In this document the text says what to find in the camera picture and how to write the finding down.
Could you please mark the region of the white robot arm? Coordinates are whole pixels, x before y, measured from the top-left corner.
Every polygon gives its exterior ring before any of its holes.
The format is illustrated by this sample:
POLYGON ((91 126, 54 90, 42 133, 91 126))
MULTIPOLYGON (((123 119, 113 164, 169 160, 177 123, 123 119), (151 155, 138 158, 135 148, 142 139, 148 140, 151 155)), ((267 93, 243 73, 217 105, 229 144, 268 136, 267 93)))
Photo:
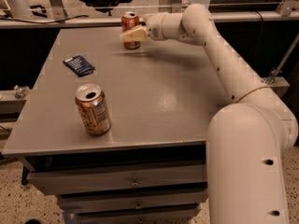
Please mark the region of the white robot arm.
POLYGON ((205 6, 144 20, 121 40, 175 39, 203 47, 231 102, 208 126, 210 223, 290 224, 281 158, 298 136, 295 115, 220 35, 205 6))

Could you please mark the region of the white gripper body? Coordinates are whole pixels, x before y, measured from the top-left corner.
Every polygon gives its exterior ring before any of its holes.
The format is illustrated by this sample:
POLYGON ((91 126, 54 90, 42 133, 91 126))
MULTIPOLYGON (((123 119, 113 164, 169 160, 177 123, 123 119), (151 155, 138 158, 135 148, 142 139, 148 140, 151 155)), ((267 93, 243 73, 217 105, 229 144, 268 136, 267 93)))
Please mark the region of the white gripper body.
POLYGON ((151 39, 159 41, 166 40, 163 32, 165 16, 166 13, 156 13, 148 16, 146 20, 146 28, 151 39))

